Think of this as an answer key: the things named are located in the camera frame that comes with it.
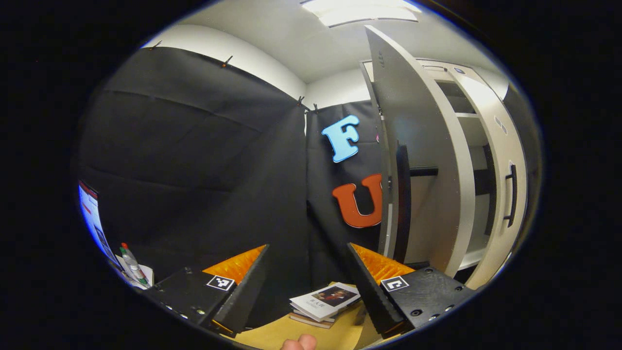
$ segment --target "cabinet handle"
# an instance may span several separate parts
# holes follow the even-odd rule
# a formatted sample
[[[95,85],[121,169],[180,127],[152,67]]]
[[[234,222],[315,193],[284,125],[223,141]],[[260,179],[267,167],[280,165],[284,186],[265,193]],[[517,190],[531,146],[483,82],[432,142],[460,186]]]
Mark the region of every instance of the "cabinet handle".
[[[509,219],[508,227],[514,223],[514,215],[516,215],[516,199],[518,196],[518,188],[516,188],[516,165],[510,166],[510,175],[506,175],[506,179],[512,179],[512,210],[509,215],[503,217],[503,220]]]
[[[439,66],[439,65],[424,65],[423,68],[426,67],[434,67],[434,68],[442,68],[444,71],[447,71],[447,68]]]

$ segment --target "book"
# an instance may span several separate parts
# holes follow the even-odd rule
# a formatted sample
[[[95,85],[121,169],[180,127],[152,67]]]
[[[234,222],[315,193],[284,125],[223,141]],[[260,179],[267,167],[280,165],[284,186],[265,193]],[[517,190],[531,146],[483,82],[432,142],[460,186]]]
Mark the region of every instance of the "book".
[[[298,314],[298,315],[304,316],[304,317],[306,317],[306,318],[310,318],[310,319],[312,319],[311,317],[307,316],[307,314],[305,314],[305,313],[304,313],[304,312],[302,312],[301,310],[298,310],[298,309],[297,309],[297,308],[295,308],[295,307],[294,307],[294,309],[293,309],[292,311],[293,311],[295,314]],[[327,319],[325,319],[325,320],[324,320],[324,322],[331,322],[331,323],[334,323],[334,322],[337,320],[337,316],[339,316],[339,313],[338,313],[337,315],[335,315],[335,316],[331,317],[331,318],[327,318]]]
[[[289,313],[289,318],[294,319],[298,322],[302,322],[302,323],[310,324],[312,326],[326,328],[326,329],[330,329],[334,324],[334,322],[328,322],[328,321],[316,322],[312,318],[302,316],[297,313]]]
[[[291,298],[292,306],[316,322],[326,321],[339,311],[358,301],[358,289],[344,283],[335,283],[311,293]]]

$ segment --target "monitor screen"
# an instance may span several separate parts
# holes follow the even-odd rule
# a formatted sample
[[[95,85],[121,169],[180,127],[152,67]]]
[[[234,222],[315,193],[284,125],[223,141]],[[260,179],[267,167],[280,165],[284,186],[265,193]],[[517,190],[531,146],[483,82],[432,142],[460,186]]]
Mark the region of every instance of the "monitor screen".
[[[104,234],[104,230],[101,227],[100,213],[98,210],[98,194],[91,187],[87,186],[83,181],[78,182],[78,190],[80,192],[80,209],[82,210],[82,216],[86,222],[88,230],[91,232],[95,244],[100,250],[119,268],[121,265],[117,261],[116,257]]]

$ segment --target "letter f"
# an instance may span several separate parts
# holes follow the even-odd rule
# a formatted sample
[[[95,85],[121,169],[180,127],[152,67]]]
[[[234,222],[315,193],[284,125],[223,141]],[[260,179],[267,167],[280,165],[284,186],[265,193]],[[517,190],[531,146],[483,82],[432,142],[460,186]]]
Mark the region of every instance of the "letter f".
[[[333,146],[335,155],[333,156],[333,162],[339,163],[344,161],[358,152],[358,147],[351,146],[348,139],[352,142],[358,141],[358,133],[352,125],[358,125],[359,120],[355,115],[348,115],[344,119],[326,127],[322,130],[322,135],[328,136],[330,144]]]

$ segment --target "orange letter u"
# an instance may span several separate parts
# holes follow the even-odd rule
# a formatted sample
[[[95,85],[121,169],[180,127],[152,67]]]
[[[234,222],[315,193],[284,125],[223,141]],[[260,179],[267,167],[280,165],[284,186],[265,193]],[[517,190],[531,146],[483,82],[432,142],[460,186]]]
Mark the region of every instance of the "orange letter u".
[[[355,184],[341,185],[333,190],[333,197],[337,198],[341,215],[346,224],[362,229],[380,224],[383,218],[383,192],[380,185],[381,174],[373,174],[364,178],[361,183],[369,189],[371,200],[374,203],[374,211],[369,215],[363,215],[358,211],[354,198]]]

